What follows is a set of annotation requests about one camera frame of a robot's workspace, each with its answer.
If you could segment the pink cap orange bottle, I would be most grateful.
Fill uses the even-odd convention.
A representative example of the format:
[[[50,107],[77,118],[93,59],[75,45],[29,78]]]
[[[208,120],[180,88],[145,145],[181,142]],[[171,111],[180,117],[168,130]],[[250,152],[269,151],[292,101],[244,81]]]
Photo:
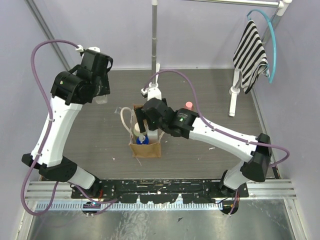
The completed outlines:
[[[191,101],[187,101],[184,105],[184,108],[187,109],[187,110],[190,110],[190,111],[193,111],[194,110],[194,105]]]

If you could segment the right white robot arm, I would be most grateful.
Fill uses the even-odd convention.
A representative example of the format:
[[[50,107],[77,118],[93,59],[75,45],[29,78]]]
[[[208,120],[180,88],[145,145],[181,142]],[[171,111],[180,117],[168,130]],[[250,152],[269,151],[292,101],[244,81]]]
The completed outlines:
[[[142,130],[162,130],[172,137],[204,142],[238,157],[240,163],[226,170],[221,177],[219,191],[223,196],[231,197],[248,181],[263,183],[266,180],[272,155],[267,134],[241,134],[201,119],[195,111],[173,110],[164,98],[152,98],[134,112]]]

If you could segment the clear bottle dark cap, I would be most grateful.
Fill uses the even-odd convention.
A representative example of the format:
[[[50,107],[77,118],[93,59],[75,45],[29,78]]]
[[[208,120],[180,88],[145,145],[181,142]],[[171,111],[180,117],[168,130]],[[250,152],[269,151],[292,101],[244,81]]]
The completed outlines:
[[[95,97],[95,102],[97,104],[106,104],[108,102],[108,95],[104,94],[104,95]]]

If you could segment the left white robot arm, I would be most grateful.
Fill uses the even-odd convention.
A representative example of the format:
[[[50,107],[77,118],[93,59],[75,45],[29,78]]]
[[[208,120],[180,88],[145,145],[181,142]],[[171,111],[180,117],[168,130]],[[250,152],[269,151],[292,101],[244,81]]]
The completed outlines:
[[[35,169],[47,180],[77,185],[88,198],[95,198],[100,193],[98,178],[65,157],[63,151],[83,105],[107,103],[113,59],[95,46],[85,49],[81,56],[80,64],[55,77],[49,101],[52,113],[47,116],[37,145],[22,156],[22,162],[31,166],[36,161]]]

